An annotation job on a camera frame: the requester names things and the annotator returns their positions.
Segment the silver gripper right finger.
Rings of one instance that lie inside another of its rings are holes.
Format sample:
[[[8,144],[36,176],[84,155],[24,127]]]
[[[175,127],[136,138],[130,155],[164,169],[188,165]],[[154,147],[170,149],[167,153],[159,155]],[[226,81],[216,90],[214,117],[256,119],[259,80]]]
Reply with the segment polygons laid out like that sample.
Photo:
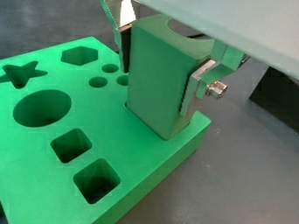
[[[220,81],[232,74],[246,63],[248,56],[228,44],[215,41],[210,57],[191,73],[184,96],[182,100],[180,115],[192,116],[194,100],[202,100],[204,96],[220,99],[228,86]]]

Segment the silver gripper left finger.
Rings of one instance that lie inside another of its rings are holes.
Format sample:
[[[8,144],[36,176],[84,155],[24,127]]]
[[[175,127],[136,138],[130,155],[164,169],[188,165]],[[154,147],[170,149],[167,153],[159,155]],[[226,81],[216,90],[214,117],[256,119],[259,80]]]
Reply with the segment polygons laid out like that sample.
[[[132,0],[99,0],[111,23],[119,50],[120,67],[124,73],[130,67],[131,28],[136,20]]]

